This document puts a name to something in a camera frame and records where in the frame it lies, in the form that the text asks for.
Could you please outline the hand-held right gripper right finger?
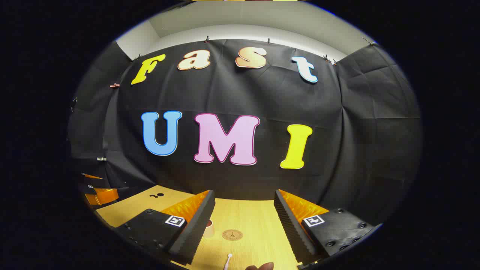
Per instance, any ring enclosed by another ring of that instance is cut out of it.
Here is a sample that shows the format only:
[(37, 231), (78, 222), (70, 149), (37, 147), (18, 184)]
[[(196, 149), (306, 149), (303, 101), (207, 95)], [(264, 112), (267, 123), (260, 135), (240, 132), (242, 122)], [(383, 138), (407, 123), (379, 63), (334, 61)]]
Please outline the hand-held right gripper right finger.
[(302, 267), (337, 257), (377, 229), (342, 207), (327, 210), (280, 189), (275, 191), (274, 207)]

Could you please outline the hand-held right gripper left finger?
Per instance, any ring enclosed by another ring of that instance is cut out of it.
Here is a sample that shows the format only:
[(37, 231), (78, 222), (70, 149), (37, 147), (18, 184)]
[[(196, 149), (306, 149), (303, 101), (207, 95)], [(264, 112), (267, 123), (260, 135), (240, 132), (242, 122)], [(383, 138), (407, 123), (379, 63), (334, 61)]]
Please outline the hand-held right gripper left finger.
[(148, 208), (114, 228), (115, 234), (156, 260), (191, 264), (215, 207), (207, 190), (164, 210)]

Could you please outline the wooden desktop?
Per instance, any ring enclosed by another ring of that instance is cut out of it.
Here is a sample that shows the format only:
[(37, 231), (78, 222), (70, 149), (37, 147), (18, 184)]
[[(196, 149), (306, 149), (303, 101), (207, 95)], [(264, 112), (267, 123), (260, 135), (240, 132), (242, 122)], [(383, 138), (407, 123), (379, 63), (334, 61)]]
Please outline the wooden desktop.
[[(120, 202), (102, 207), (97, 213), (109, 225), (118, 227), (148, 208), (163, 210), (192, 195), (154, 186)], [(286, 233), (272, 200), (250, 201), (215, 199), (211, 220), (214, 236), (202, 238), (189, 270), (223, 270), (232, 254), (228, 270), (245, 270), (250, 265), (274, 263), (274, 270), (299, 270)], [(243, 233), (238, 241), (225, 240), (221, 233), (236, 229)]]

